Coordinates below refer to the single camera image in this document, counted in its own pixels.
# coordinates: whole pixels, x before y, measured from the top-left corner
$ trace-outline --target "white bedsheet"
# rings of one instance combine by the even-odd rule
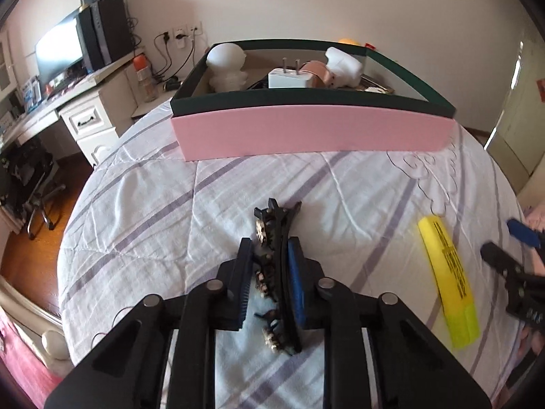
[[[492,240],[526,264],[530,258],[505,224],[521,217],[508,181],[464,129],[457,127],[452,145],[434,154],[309,153],[197,163],[184,162],[171,114],[166,102],[127,131],[89,178],[66,228],[59,302],[75,363],[145,295],[174,297],[214,277],[240,239],[254,234],[254,207],[275,197],[281,205],[302,200],[292,235],[326,275],[374,297],[395,292],[452,350],[417,228],[423,216],[442,215],[482,332],[453,353],[490,397],[498,393],[513,367],[521,324],[505,313],[503,281],[479,249]],[[267,306],[252,295],[243,330],[217,337],[217,407],[322,407],[320,333],[306,336],[302,354],[273,354],[253,317]]]

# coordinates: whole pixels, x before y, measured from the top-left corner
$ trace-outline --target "wooden floor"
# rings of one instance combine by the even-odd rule
[[[68,218],[85,182],[93,172],[83,154],[65,158],[60,181],[66,190],[46,205],[54,230],[48,230],[41,217],[33,225],[36,239],[30,241],[25,232],[12,233],[2,258],[0,275],[26,298],[51,314],[59,315],[57,289],[57,256]]]

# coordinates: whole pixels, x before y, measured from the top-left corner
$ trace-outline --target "drawer handle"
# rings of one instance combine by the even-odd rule
[[[91,121],[94,121],[96,120],[96,118],[94,116],[91,116],[88,120],[86,121],[78,121],[77,122],[77,127],[82,127],[82,126],[85,126],[86,124],[89,124]]]

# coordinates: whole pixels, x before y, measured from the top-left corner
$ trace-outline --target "open box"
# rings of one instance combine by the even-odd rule
[[[171,100],[171,119],[186,161],[244,155],[340,150],[437,151],[450,143],[455,108],[424,81],[362,46],[314,40],[235,41],[247,54],[241,91],[215,94],[197,63]],[[319,60],[336,47],[363,73],[394,89],[249,89],[277,67]]]

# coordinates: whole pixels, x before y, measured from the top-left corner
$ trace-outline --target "computer monitor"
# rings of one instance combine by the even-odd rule
[[[66,70],[83,61],[76,28],[78,12],[73,11],[36,44],[36,61],[44,95],[65,83],[66,76],[63,74]]]

